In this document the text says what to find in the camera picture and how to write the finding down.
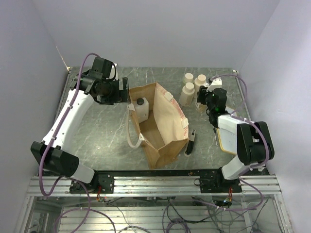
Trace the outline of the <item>white jug black cap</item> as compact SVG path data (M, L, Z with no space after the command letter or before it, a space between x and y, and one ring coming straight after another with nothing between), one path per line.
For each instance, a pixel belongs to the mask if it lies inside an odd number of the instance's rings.
M149 118L149 102L143 98L138 98L134 102L134 108L137 115L138 123L142 123Z

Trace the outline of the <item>pale green bottle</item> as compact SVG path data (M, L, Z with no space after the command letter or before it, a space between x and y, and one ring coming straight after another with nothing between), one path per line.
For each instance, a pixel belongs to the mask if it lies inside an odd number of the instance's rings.
M193 83L193 74L192 73L186 73L183 76L181 89L187 84L187 83Z

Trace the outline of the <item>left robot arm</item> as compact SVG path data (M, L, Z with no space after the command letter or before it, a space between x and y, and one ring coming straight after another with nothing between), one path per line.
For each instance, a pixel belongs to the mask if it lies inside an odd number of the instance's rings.
M31 152L39 164L39 188L44 196L43 170L56 173L76 181L89 192L95 192L99 186L99 174L89 168L70 152L71 141L84 115L93 103L113 105L129 101L128 79L119 80L116 65L98 55L95 56L91 69L79 70L73 78L68 97L50 131L41 142L34 141Z

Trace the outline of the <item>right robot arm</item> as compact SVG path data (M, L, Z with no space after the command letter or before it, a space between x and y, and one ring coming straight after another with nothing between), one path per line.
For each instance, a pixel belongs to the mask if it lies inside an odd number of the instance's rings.
M219 132L221 148L236 154L214 175L199 179L203 193L231 190L239 184L238 178L241 175L258 166L264 166L275 156L267 123L253 122L228 112L226 94L227 91L223 88L209 90L205 86L201 86L198 91L197 102L207 106L208 119Z

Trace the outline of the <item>brown canvas tote bag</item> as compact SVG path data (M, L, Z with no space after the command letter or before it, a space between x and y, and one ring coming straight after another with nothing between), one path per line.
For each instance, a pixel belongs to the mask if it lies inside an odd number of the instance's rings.
M134 102L145 97L149 102L149 118L138 123ZM150 169L164 167L177 160L188 142L189 124L173 95L159 83L129 89L130 104L127 121L132 120L138 142L131 147L142 147Z

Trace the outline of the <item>amber bottle white cap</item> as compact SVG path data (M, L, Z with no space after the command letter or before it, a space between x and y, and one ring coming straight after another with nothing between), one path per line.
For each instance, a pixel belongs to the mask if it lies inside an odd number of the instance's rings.
M207 106L204 105L204 104L201 104L201 103L196 102L196 103L195 103L195 109L196 109L197 112L203 113L203 112L206 111Z

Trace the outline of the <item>cream bottle beige cap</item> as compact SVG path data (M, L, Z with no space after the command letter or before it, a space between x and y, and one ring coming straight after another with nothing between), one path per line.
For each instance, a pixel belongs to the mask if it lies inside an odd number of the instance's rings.
M195 90L194 95L193 95L194 99L197 99L200 86L205 85L206 80L207 78L204 74L198 75L197 78L194 80L194 90Z

